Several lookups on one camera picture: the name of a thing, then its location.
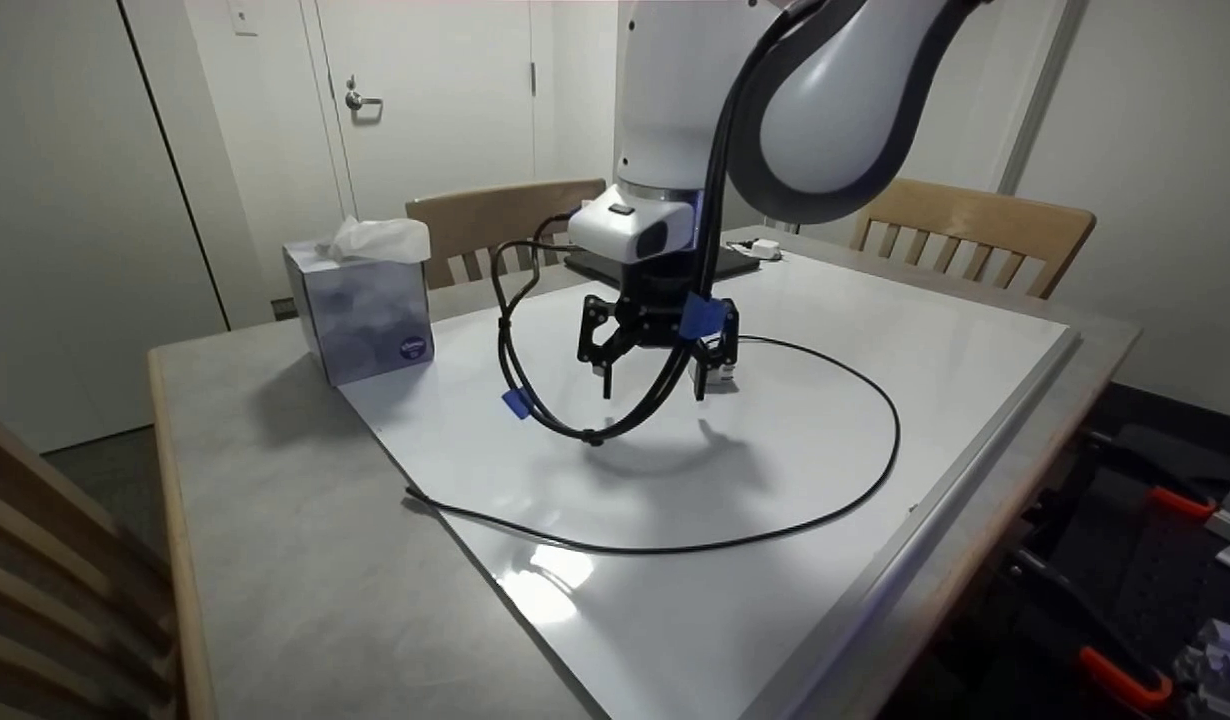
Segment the door handle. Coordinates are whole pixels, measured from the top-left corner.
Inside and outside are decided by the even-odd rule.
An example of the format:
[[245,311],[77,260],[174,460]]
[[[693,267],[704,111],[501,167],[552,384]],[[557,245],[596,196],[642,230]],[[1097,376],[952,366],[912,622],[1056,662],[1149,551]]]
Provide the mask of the door handle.
[[383,106],[383,97],[363,97],[363,95],[355,90],[355,87],[358,87],[358,76],[349,76],[347,86],[349,86],[349,92],[344,95],[344,106],[348,110],[353,110],[354,113],[358,110],[362,110],[363,105]]

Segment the light switch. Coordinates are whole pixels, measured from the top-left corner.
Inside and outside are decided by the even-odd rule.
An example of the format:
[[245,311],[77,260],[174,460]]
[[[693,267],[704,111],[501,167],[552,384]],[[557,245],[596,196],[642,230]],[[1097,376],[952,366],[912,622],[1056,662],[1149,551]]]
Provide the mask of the light switch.
[[260,34],[255,31],[255,17],[246,7],[246,0],[228,0],[228,17],[232,20],[234,34]]

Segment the tissue box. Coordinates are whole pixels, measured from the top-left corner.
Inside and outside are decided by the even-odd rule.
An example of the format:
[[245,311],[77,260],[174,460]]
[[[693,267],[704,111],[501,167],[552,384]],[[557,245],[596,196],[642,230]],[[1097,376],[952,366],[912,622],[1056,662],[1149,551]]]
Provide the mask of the tissue box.
[[292,242],[282,255],[308,347],[332,386],[433,359],[422,265],[336,263],[317,241]]

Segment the wooden table edge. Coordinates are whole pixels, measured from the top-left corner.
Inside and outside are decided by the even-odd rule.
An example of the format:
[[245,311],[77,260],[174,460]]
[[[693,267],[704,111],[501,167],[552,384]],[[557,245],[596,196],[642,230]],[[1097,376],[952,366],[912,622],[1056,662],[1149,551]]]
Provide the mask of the wooden table edge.
[[[998,539],[1005,537],[1009,526],[1017,518],[1018,512],[1023,510],[1028,498],[1034,495],[1041,482],[1043,482],[1046,470],[1050,468],[1055,457],[1059,455],[1060,448],[1064,447],[1064,443],[1068,443],[1068,438],[1071,438],[1073,433],[1077,432],[1077,427],[1086,418],[1086,415],[1090,414],[1090,409],[1098,400],[1100,394],[1113,382],[1113,374],[1117,373],[1117,369],[1121,368],[1123,361],[1130,353],[1137,338],[1139,338],[1139,332],[1135,332],[1135,337],[1132,338],[1130,345],[1127,345],[1125,351],[1122,352],[1122,357],[1118,357],[1118,361],[1109,364],[1108,370],[1101,375],[1100,383],[1092,386],[1086,398],[1082,398],[1081,405],[1077,406],[1075,414],[1050,434],[1050,441],[1046,443],[1046,450],[1037,457],[1034,464],[1030,465],[1027,470],[1027,482],[1020,482],[1012,495],[1004,498],[998,506],[996,513],[989,519],[986,527],[982,529],[970,551],[964,555],[966,561],[961,562],[952,574],[948,574],[948,577],[943,578],[943,582],[938,585],[935,592],[926,596],[926,602],[921,604],[922,614],[918,618],[918,623],[908,623],[909,619],[907,619],[907,624],[915,629],[907,638],[898,638],[897,642],[891,642],[889,646],[891,657],[899,660],[893,666],[902,667],[903,673],[875,676],[875,682],[861,686],[859,693],[845,705],[849,716],[872,718],[876,713],[881,711],[881,708],[886,704],[891,694],[894,694],[895,688],[904,679],[904,674],[908,673],[909,667],[913,666],[913,662],[918,661],[918,656],[921,655],[922,650],[926,650],[926,644],[930,642],[931,636],[943,625],[943,620],[948,618],[948,613],[953,609],[954,603],[957,603],[958,596],[967,588],[967,585],[970,585],[970,580],[975,577],[975,571],[979,571],[986,558],[989,558],[989,553],[996,546]],[[868,711],[871,706],[875,706],[876,711]]]
[[148,351],[149,389],[153,393],[153,430],[157,437],[157,464],[162,474],[164,510],[166,510],[166,542],[171,556],[171,582],[175,591],[175,615],[180,630],[181,670],[184,673],[184,695],[194,720],[216,716],[212,667],[207,661],[205,630],[202,624],[202,603],[193,570],[193,548],[184,519],[184,496],[180,491],[180,465],[175,460],[175,442],[166,410],[166,388],[157,348]]

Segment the table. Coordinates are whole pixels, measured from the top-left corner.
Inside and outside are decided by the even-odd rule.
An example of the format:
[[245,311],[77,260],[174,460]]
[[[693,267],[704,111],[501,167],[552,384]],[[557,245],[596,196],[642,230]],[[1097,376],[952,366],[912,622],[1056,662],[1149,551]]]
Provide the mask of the table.
[[[1135,341],[1135,327],[770,228],[788,251],[1071,325],[1081,342],[922,567],[822,681],[817,716],[879,710]],[[538,292],[585,282],[546,268]],[[434,319],[493,304],[430,293]],[[397,469],[326,386],[298,322],[149,354],[194,716],[588,718],[601,709],[465,558],[401,507]]]

